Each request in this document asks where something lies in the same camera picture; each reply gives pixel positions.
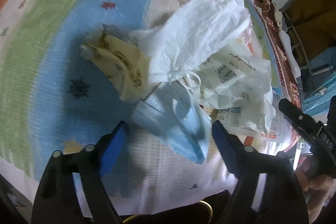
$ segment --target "white face mask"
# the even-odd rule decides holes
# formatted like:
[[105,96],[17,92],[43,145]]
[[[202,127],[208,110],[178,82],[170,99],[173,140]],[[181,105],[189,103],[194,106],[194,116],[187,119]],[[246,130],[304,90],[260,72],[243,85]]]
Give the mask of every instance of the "white face mask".
[[162,26],[130,33],[151,58],[149,83],[172,82],[189,74],[249,25],[244,0],[191,0]]
[[206,159],[211,118],[180,83],[161,83],[137,103],[131,120],[176,154],[197,164]]

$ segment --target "brown cloth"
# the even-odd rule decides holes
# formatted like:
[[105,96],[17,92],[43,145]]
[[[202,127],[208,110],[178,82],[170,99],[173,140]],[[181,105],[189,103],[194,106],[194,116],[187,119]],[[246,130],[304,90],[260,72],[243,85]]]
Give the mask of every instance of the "brown cloth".
[[[336,46],[336,1],[295,0],[286,10],[302,40],[309,60],[329,47]],[[292,29],[288,34],[292,45],[299,43]],[[299,61],[306,64],[303,51],[296,48]]]

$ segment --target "bedsheet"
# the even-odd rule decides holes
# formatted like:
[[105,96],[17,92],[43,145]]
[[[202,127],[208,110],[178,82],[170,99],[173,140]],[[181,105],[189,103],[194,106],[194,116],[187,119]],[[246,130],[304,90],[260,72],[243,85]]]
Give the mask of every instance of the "bedsheet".
[[[251,50],[260,47],[272,62],[275,103],[286,97],[299,106],[272,0],[245,4],[258,37]],[[179,0],[0,0],[0,173],[31,202],[54,150],[77,152],[130,116],[131,106],[119,100],[109,80],[79,56],[85,37],[102,23],[128,30],[150,28],[179,7]],[[282,143],[265,141],[276,137],[255,138],[253,145],[274,154],[297,139],[292,133]],[[252,142],[245,136],[241,140]],[[103,183],[118,213],[129,215],[233,190],[236,179],[213,140],[205,163],[196,165],[130,126],[127,145]]]

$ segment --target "red snowflake pattern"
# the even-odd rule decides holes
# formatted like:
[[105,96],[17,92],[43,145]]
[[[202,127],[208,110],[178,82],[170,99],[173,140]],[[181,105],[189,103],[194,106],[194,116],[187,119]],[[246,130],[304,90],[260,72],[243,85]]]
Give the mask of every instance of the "red snowflake pattern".
[[112,1],[105,1],[102,3],[100,7],[102,7],[105,10],[109,10],[109,9],[114,9],[116,6],[117,5]]

